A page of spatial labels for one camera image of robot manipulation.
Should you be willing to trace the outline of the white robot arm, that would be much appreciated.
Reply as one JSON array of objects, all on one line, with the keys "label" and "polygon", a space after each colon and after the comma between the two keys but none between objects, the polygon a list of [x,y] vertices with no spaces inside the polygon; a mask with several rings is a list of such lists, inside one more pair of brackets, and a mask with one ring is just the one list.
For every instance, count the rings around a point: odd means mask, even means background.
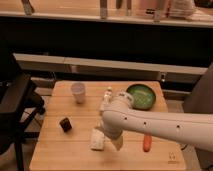
[{"label": "white robot arm", "polygon": [[213,152],[212,114],[148,112],[132,104],[129,93],[118,92],[104,109],[100,129],[111,140],[132,131]]}]

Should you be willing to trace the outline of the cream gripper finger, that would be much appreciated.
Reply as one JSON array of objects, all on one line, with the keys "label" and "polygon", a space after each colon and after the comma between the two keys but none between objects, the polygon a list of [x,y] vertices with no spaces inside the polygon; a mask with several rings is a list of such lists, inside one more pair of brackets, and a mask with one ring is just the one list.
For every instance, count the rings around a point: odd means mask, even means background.
[{"label": "cream gripper finger", "polygon": [[123,136],[118,137],[115,140],[112,140],[112,144],[116,148],[117,151],[119,151],[123,146]]}]

